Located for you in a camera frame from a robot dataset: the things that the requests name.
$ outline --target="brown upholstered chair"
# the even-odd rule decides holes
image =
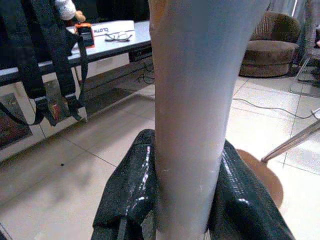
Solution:
[[[266,11],[248,43],[239,74],[248,77],[287,74],[299,47],[296,44],[299,34],[297,19]]]

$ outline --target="black backpack strap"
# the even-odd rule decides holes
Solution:
[[[31,3],[55,68],[61,95],[68,104],[70,114],[79,121],[81,117],[78,114],[78,108],[83,107],[83,105],[76,97],[76,85],[66,51],[66,28],[61,26],[61,20],[55,17],[53,6],[49,0],[31,0]],[[84,62],[83,58],[85,56],[81,56],[81,63]]]
[[[32,39],[29,33],[26,16],[20,0],[0,0],[0,13],[14,49],[14,57],[25,92],[35,102],[35,120],[28,124],[14,116],[1,103],[0,109],[12,120],[22,125],[37,125],[45,118],[52,126],[57,123],[48,107],[45,85],[36,59]]]

